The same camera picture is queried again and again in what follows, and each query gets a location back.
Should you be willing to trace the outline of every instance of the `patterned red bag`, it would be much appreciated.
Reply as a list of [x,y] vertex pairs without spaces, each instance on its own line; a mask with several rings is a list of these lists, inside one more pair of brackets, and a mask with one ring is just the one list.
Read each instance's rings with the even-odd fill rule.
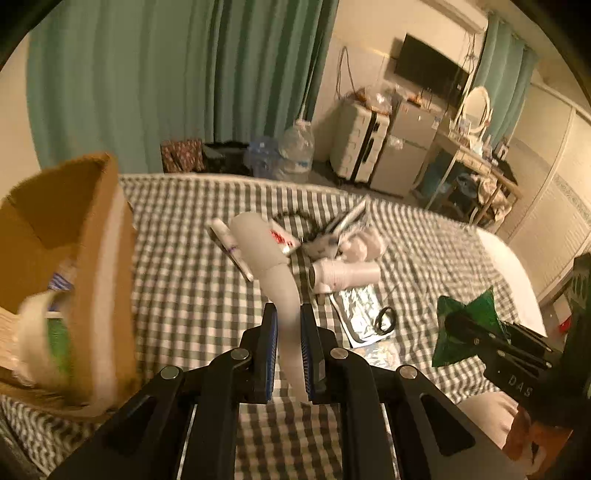
[[165,173],[205,170],[201,140],[198,138],[181,141],[166,140],[160,144],[160,155]]

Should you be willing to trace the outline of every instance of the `black tv screen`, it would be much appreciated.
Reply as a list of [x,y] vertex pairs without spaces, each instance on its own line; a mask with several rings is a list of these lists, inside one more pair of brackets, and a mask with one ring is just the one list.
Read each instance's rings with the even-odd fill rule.
[[394,73],[458,107],[468,72],[412,35],[404,38]]

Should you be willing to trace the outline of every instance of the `plastic water bottle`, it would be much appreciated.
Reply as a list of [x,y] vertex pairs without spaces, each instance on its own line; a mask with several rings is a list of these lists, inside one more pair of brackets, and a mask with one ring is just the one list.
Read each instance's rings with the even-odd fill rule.
[[312,124],[296,120],[279,139],[279,153],[283,159],[277,167],[277,180],[306,183],[314,156]]

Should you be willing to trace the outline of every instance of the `curtain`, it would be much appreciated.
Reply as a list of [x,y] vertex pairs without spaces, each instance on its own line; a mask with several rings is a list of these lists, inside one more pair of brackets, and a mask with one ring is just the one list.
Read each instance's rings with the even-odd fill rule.
[[515,128],[537,61],[537,54],[507,23],[496,14],[489,17],[473,85],[486,87],[491,98],[494,110],[484,138],[491,135],[493,146]]
[[27,101],[42,167],[109,151],[160,172],[160,143],[249,142],[318,92],[338,0],[66,0],[31,32]]

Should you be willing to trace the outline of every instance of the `checkered bedsheet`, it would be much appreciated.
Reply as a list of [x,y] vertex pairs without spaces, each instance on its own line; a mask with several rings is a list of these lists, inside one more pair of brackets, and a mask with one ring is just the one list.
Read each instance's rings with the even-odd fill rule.
[[[315,186],[223,176],[122,176],[138,231],[132,292],[138,367],[144,380],[164,365],[192,369],[238,346],[242,332],[260,321],[265,297],[248,283],[213,242],[207,223],[247,210],[272,217],[284,210],[311,213],[325,225],[361,197]],[[491,264],[473,227],[385,200],[372,200],[374,225],[388,249],[379,260],[377,292],[398,313],[396,334],[384,342],[403,362],[421,369],[454,402],[494,390],[477,358],[433,369],[437,299],[469,302],[493,286],[496,309],[517,321],[509,286]],[[299,219],[286,220],[303,234]],[[310,260],[298,251],[291,266],[302,301],[313,305],[320,326],[344,336],[329,301],[310,291]],[[2,409],[24,450],[45,473],[53,470],[93,426],[56,419],[14,400]],[[338,409],[293,401],[277,368],[266,406],[241,406],[236,478],[340,478]]]

